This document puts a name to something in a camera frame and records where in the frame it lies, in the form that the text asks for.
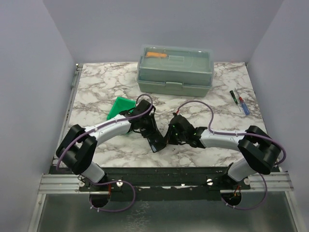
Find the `black card holder wallet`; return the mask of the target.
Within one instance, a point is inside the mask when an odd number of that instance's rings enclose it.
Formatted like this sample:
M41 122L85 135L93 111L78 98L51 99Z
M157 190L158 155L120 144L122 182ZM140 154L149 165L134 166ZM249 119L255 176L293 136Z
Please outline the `black card holder wallet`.
M147 138L147 140L153 153L159 152L166 147L162 135L155 134Z

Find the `green plastic bin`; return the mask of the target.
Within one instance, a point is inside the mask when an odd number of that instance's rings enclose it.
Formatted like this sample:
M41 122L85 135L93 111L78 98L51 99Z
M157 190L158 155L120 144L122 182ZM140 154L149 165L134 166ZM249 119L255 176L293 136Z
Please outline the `green plastic bin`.
M135 107L136 102L123 97L117 97L110 112L108 113L107 120L111 120L121 111L130 110Z

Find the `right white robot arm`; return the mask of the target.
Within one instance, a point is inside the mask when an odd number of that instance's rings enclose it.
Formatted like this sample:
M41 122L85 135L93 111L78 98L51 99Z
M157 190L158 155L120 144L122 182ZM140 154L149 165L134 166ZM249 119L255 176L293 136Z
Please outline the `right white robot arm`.
M223 148L243 155L231 163L222 177L227 189L234 189L249 175L270 174L282 149L257 126L247 130L211 132L208 127L194 127L182 115L174 115L164 137L169 145L190 145L194 148Z

